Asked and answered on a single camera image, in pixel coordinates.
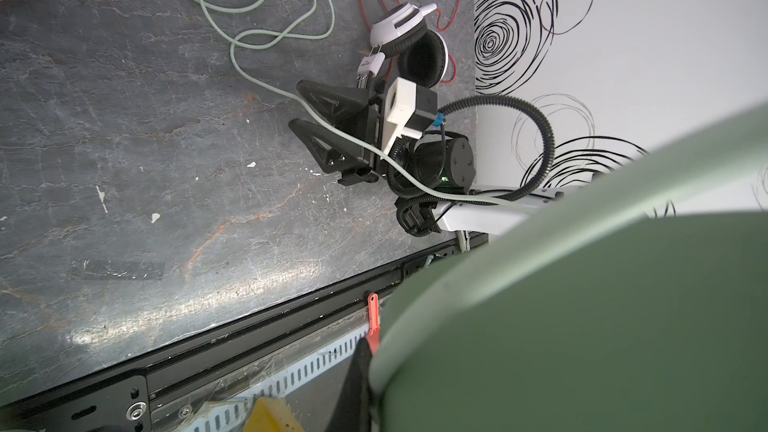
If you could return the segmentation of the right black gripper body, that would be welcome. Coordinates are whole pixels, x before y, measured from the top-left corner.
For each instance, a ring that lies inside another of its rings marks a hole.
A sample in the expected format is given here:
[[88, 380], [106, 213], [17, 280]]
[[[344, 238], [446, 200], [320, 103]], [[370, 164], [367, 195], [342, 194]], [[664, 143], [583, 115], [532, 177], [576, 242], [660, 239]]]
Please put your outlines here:
[[[381, 88], [343, 88], [342, 111], [336, 127], [366, 144], [381, 149], [384, 96]], [[375, 183], [385, 173], [385, 163], [376, 154], [352, 143], [350, 165], [342, 167], [338, 183], [352, 186]]]

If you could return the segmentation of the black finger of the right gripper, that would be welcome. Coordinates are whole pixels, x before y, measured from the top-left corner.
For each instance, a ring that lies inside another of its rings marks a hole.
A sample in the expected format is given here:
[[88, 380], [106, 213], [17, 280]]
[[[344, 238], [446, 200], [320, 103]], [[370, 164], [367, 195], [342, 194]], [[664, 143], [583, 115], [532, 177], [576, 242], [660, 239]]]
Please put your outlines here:
[[292, 119], [290, 130], [306, 146], [325, 173], [368, 173], [372, 170], [365, 149], [328, 130], [302, 119]]
[[369, 93], [365, 88], [340, 87], [301, 80], [296, 84], [296, 90], [333, 126], [351, 126], [368, 107]]

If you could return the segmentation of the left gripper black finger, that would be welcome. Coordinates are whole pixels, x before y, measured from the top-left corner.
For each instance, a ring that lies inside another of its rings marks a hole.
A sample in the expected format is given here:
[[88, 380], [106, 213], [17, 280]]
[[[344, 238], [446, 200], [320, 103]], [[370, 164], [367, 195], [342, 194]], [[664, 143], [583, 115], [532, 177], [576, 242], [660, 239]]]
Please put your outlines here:
[[366, 338], [354, 351], [327, 432], [370, 432], [371, 390], [368, 372], [373, 354]]

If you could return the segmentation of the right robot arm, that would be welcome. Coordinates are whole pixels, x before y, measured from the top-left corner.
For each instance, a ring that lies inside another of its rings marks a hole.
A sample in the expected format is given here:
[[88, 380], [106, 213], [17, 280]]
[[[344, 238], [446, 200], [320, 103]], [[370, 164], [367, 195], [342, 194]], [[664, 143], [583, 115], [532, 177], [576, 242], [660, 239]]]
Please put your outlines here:
[[[581, 150], [556, 143], [544, 112], [520, 99], [471, 96], [439, 106], [434, 90], [405, 79], [355, 87], [302, 80], [296, 90], [313, 118], [289, 127], [318, 167], [343, 186], [384, 180], [398, 225], [414, 237], [502, 234], [600, 172]], [[447, 127], [457, 112], [482, 106], [515, 112], [539, 133], [542, 150], [515, 186], [478, 182], [470, 139]]]

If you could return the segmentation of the green headphones with cable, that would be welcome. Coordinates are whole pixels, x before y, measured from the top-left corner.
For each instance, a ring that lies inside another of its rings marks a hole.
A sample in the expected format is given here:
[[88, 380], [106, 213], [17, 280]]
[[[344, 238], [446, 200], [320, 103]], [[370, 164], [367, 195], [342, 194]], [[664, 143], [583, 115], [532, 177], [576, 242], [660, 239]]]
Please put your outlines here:
[[384, 431], [767, 427], [767, 0], [474, 0], [483, 96], [572, 92], [650, 147], [405, 282]]

